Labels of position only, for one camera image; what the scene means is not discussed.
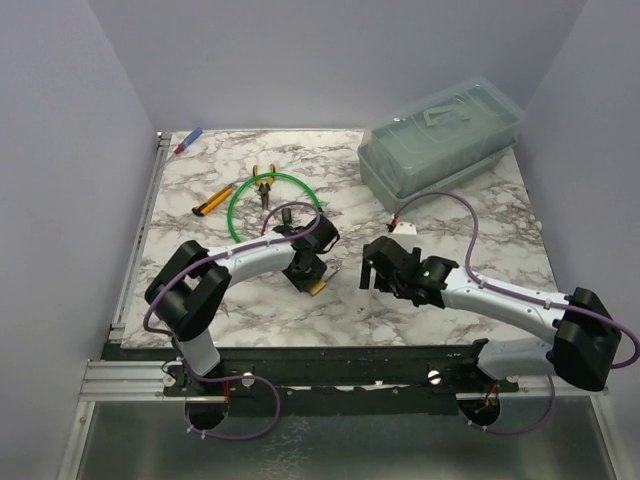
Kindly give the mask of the brass padlock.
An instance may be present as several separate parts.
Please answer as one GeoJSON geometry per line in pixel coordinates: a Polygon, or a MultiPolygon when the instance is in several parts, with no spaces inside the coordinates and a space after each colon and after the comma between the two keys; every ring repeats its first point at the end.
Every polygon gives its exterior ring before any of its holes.
{"type": "Polygon", "coordinates": [[[327,260],[325,265],[327,269],[323,276],[308,289],[308,293],[311,296],[319,294],[327,286],[329,281],[342,269],[342,261],[337,258],[327,260]]]}

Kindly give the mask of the green cable lock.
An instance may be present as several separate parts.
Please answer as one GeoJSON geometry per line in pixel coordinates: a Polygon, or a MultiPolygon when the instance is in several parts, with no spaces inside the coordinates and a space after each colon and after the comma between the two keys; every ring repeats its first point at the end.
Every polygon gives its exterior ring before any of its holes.
{"type": "MultiPolygon", "coordinates": [[[[229,203],[229,206],[228,206],[228,209],[227,209],[226,221],[227,221],[227,228],[229,230],[231,238],[235,243],[240,243],[241,242],[241,238],[239,237],[238,233],[236,232],[236,229],[235,229],[235,226],[234,226],[235,209],[236,209],[237,203],[240,200],[240,196],[244,193],[244,191],[246,189],[248,189],[251,185],[255,184],[256,180],[268,177],[271,174],[272,174],[271,172],[258,173],[257,171],[254,171],[252,176],[251,176],[251,178],[249,180],[245,181],[243,184],[241,184],[240,187],[232,195],[230,203],[229,203]]],[[[275,177],[275,179],[283,179],[283,180],[285,180],[287,182],[290,182],[290,183],[293,183],[293,184],[297,185],[300,189],[302,189],[306,193],[306,195],[311,200],[312,205],[316,209],[318,209],[319,211],[322,210],[322,206],[321,206],[321,202],[320,202],[319,198],[317,197],[315,192],[305,182],[303,182],[299,178],[294,177],[294,176],[292,176],[290,174],[287,174],[287,173],[275,172],[272,175],[275,177]]],[[[257,187],[256,187],[256,192],[257,192],[258,198],[260,200],[260,196],[259,196],[259,193],[257,191],[257,187]]]]}

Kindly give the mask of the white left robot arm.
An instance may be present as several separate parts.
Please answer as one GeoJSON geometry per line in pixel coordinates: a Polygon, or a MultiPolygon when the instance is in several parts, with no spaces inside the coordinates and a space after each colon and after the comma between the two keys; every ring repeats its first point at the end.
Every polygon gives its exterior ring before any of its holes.
{"type": "Polygon", "coordinates": [[[324,287],[327,270],[321,256],[339,239],[333,223],[319,215],[304,227],[285,222],[231,248],[208,250],[194,240],[180,245],[144,298],[190,366],[187,382],[197,393],[209,395],[221,385],[221,356],[209,325],[226,291],[262,274],[281,272],[298,291],[315,295],[324,287]]]}

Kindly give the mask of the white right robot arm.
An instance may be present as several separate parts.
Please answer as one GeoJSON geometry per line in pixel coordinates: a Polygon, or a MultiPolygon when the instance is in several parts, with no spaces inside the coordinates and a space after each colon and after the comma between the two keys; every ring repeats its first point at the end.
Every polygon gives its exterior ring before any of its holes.
{"type": "Polygon", "coordinates": [[[480,392],[509,376],[555,374],[586,391],[604,389],[621,341],[621,332],[592,291],[566,295],[536,292],[495,281],[474,280],[457,262],[420,257],[382,236],[363,248],[361,286],[408,300],[479,314],[527,332],[511,341],[486,341],[476,358],[460,367],[460,379],[480,392]]]}

